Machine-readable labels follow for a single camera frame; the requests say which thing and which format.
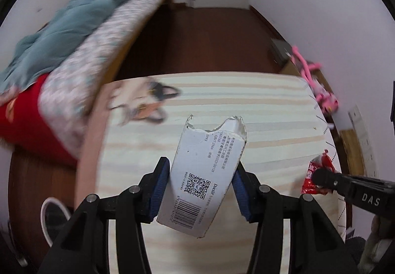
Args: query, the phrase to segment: wooden floor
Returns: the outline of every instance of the wooden floor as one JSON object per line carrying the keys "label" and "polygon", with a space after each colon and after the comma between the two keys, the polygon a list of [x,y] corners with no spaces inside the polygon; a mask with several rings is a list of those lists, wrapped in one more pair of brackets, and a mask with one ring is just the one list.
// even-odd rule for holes
{"label": "wooden floor", "polygon": [[[278,73],[269,53],[270,33],[248,10],[161,7],[132,46],[117,79],[193,71]],[[48,246],[40,227],[43,201],[73,205],[75,171],[50,167],[19,150],[10,172],[10,219],[15,239],[33,264]]]}
{"label": "wooden floor", "polygon": [[139,36],[118,80],[202,71],[278,73],[270,36],[250,10],[162,7]]}

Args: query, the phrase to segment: red blanket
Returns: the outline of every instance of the red blanket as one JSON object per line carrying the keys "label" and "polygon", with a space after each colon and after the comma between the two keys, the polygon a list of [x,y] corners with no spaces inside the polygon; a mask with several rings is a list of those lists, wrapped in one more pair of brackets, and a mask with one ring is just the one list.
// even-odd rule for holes
{"label": "red blanket", "polygon": [[36,83],[0,107],[0,137],[45,159],[75,166],[77,161],[64,149],[38,111],[38,96],[48,74],[41,75]]}

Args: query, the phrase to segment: red wrapper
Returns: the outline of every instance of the red wrapper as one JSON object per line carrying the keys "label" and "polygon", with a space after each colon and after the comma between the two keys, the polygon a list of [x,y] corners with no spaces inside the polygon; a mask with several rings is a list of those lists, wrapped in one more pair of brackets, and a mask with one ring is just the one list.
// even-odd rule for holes
{"label": "red wrapper", "polygon": [[326,168],[332,172],[336,172],[335,168],[332,165],[332,161],[327,155],[328,150],[317,157],[315,157],[309,164],[309,168],[307,170],[305,182],[303,183],[301,193],[302,194],[323,194],[326,195],[327,193],[331,192],[330,189],[325,188],[318,188],[316,185],[313,184],[311,181],[311,177],[313,173],[318,168]]}

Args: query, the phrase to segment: blue gripper pad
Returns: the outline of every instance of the blue gripper pad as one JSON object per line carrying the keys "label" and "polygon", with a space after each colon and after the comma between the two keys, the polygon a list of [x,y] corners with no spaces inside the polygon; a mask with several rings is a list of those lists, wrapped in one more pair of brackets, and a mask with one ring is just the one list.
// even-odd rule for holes
{"label": "blue gripper pad", "polygon": [[165,163],[162,166],[160,175],[158,177],[158,181],[154,187],[151,196],[150,205],[149,205],[150,221],[153,221],[159,212],[159,207],[160,204],[162,203],[163,195],[165,193],[167,180],[169,179],[169,173],[170,173],[170,162],[166,158]]}
{"label": "blue gripper pad", "polygon": [[246,191],[246,188],[244,187],[244,184],[241,180],[240,173],[238,172],[238,170],[236,170],[235,174],[233,175],[232,186],[236,195],[240,213],[246,218],[247,221],[250,221],[252,215],[249,207],[250,205],[249,205],[248,193]]}

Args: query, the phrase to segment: qr code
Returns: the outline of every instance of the qr code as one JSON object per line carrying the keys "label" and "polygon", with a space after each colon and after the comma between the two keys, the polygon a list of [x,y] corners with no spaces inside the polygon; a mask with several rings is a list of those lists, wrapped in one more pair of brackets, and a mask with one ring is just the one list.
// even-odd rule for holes
{"label": "qr code", "polygon": [[206,197],[210,184],[210,181],[201,177],[197,177],[190,173],[188,176],[188,180],[186,181],[184,191],[191,195],[204,199]]}

